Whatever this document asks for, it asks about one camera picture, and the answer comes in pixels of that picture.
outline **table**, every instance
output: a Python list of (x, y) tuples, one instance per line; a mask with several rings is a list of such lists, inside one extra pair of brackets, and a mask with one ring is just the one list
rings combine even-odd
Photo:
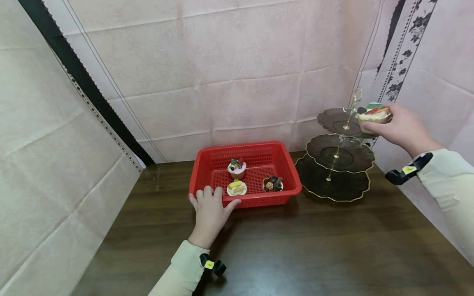
[[(148, 294), (193, 229), (191, 171), (188, 161), (142, 173), (73, 295)], [(380, 169), (369, 175), (352, 203), (303, 191), (235, 210), (211, 249), (228, 269), (206, 273), (194, 295), (474, 295), (473, 267)]]

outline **wall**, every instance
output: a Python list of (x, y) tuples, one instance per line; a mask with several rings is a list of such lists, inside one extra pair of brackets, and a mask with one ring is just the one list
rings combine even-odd
[[(474, 165), (473, 30), (474, 2), (439, 1), (397, 103), (417, 112), (433, 137)], [(374, 152), (384, 171), (410, 161), (405, 151), (384, 139), (377, 140)], [(451, 240), (438, 205), (420, 182), (413, 179), (401, 190)]]
[(324, 132), (318, 113), (348, 105), (361, 70), (368, 94), (397, 3), (45, 0), (156, 162), (262, 140), (304, 149)]
[(68, 295), (139, 171), (16, 0), (0, 27), (0, 295)]

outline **three-tier cake stand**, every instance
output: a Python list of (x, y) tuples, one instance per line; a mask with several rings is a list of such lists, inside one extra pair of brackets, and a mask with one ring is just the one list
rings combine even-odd
[(367, 171), (374, 166), (374, 153), (363, 139), (375, 135), (361, 131), (355, 106), (361, 100), (357, 88), (350, 108), (327, 109), (318, 122), (330, 134), (313, 137), (306, 144), (306, 154), (296, 161), (303, 187), (320, 198), (337, 202), (360, 199), (370, 188)]

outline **strawberry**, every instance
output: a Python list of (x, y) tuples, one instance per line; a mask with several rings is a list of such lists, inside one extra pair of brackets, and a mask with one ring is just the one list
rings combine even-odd
[(377, 113), (378, 110), (379, 110), (379, 108), (374, 108), (372, 110), (369, 110), (369, 111), (365, 112), (365, 114), (374, 114), (374, 113)]

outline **sleeve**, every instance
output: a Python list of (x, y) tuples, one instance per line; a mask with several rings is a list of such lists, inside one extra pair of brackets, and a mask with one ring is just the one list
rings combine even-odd
[(209, 250), (183, 241), (148, 296), (191, 296), (204, 272), (199, 259), (203, 253)]
[(454, 151), (432, 153), (418, 178), (441, 208), (455, 243), (474, 265), (474, 168)]

